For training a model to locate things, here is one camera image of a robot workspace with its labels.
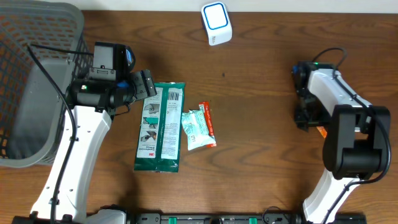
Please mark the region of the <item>green white 3M package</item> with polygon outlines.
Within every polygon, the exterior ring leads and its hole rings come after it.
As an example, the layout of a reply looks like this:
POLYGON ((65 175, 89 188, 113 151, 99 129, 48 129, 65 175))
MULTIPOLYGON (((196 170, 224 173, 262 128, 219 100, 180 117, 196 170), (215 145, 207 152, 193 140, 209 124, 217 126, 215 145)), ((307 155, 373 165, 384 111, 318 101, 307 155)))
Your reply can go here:
POLYGON ((143 102, 135 171, 177 173, 180 161, 184 83, 156 83, 143 102))

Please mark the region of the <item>white teal wipes packet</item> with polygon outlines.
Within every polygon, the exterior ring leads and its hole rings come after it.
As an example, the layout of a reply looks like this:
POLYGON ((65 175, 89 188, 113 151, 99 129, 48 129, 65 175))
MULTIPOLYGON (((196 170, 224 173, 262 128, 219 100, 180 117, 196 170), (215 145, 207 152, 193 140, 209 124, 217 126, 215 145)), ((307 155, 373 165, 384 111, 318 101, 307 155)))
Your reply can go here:
POLYGON ((210 135, 205 114, 202 110, 182 113, 182 127, 187 135, 189 151, 216 142, 215 138, 210 135))

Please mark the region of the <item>red snack stick packet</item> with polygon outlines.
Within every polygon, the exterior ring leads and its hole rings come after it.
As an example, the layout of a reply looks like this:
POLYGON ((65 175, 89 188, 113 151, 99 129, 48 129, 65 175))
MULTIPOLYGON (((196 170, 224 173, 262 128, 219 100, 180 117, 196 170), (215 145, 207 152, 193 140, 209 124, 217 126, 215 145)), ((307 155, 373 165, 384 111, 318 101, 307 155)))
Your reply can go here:
POLYGON ((216 147, 217 143, 214 135, 213 124, 211 121, 209 102, 207 101, 201 102, 199 104, 199 108, 204 116, 204 120, 206 121, 206 126, 208 128, 208 135, 203 133, 200 133, 198 135, 199 140, 201 142, 201 146, 204 146, 206 144, 207 148, 216 147))

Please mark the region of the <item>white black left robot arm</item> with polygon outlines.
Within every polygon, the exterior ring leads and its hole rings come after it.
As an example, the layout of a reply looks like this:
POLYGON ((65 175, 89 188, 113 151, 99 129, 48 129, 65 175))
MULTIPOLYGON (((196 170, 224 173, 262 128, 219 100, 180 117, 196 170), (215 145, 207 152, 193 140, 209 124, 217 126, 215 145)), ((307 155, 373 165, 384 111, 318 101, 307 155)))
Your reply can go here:
POLYGON ((123 44, 96 42, 93 64, 67 92, 47 71, 44 75, 63 101, 68 119, 45 187, 28 217, 13 223, 129 223, 128 212, 112 204, 95 214, 86 212, 87 195, 101 144, 119 107, 155 96, 149 70, 134 72, 136 57, 123 44))

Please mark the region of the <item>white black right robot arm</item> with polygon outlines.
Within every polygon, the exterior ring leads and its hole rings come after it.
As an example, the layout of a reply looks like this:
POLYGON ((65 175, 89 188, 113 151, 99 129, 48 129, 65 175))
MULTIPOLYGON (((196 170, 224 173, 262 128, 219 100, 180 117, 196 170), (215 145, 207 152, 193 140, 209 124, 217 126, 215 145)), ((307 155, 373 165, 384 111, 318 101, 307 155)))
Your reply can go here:
POLYGON ((294 122, 301 130, 323 130, 325 169, 303 201, 307 223, 333 223, 349 194, 386 175, 391 164, 391 114, 360 97, 330 63, 301 61, 292 68, 300 100, 294 122))

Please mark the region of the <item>white cube barcode scanner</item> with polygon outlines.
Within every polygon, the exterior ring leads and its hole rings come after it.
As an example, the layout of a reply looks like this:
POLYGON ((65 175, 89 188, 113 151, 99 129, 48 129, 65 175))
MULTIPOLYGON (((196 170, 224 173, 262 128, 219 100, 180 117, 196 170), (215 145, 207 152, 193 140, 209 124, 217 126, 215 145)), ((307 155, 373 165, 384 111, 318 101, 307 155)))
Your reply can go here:
POLYGON ((203 27, 210 46, 220 45, 232 39, 233 29, 225 4, 212 2, 201 8, 203 27))

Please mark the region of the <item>grey plastic mesh basket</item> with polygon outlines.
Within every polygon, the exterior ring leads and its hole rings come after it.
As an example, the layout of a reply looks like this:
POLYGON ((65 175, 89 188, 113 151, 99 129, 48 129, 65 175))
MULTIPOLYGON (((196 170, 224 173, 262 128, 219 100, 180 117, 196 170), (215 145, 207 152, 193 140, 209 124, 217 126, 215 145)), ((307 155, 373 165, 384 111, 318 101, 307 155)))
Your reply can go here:
POLYGON ((32 60, 66 92, 93 64, 84 17, 64 2, 1 1, 1 165, 50 165, 60 143, 65 106, 32 60))

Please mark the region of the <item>black mounting rail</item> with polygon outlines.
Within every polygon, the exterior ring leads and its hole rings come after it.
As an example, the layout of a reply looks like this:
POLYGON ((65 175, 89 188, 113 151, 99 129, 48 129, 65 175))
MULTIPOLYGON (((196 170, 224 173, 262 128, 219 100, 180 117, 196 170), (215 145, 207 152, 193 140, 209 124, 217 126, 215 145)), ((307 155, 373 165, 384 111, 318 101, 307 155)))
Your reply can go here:
POLYGON ((307 223, 300 215, 267 212, 265 215, 161 215, 143 213, 136 215, 135 224, 265 224, 307 223))

